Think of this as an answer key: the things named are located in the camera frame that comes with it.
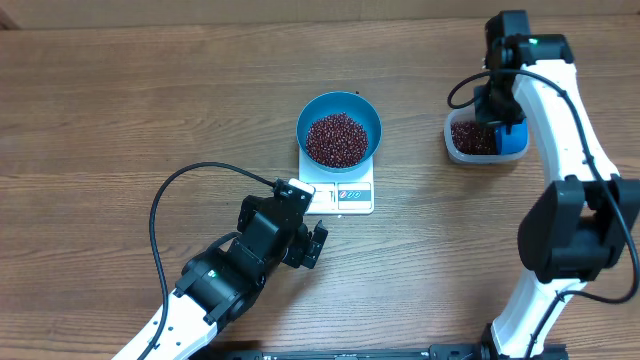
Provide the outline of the blue plastic measuring scoop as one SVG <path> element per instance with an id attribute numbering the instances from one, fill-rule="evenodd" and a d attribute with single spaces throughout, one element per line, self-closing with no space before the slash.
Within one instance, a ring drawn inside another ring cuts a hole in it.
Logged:
<path id="1" fill-rule="evenodd" d="M 474 96 L 475 123 L 482 134 L 485 153 L 511 155 L 524 150 L 529 142 L 526 119 L 508 124 L 499 118 L 498 112 L 490 107 L 488 91 L 484 86 L 475 87 Z"/>

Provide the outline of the red adzuki beans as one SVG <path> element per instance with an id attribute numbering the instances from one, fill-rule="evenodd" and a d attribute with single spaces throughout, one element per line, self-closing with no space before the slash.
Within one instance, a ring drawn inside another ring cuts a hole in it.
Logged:
<path id="1" fill-rule="evenodd" d="M 378 142 L 347 113 L 327 115 L 313 122 L 304 148 L 316 163 L 329 168 L 350 168 L 368 157 Z"/>

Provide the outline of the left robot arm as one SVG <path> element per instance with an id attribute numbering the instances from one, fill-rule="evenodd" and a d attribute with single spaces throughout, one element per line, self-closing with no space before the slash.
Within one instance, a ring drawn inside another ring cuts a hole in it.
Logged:
<path id="1" fill-rule="evenodd" d="M 254 305 L 279 265 L 312 269 L 328 235 L 322 223 L 303 223 L 312 198 L 295 189 L 245 198 L 238 230 L 185 265 L 167 315 L 157 311 L 115 357 L 188 359 Z"/>

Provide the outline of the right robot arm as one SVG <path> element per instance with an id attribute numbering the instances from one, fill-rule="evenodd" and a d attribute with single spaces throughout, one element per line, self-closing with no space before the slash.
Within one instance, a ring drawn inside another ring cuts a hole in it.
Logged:
<path id="1" fill-rule="evenodd" d="M 639 183 L 623 179 L 600 146 L 582 104 L 574 56 L 560 34 L 532 34 L 523 10 L 485 25 L 484 87 L 474 91 L 475 119 L 533 131 L 546 188 L 517 234 L 524 271 L 489 328 L 494 359 L 543 359 L 544 339 L 566 304 L 613 267 L 639 214 Z"/>

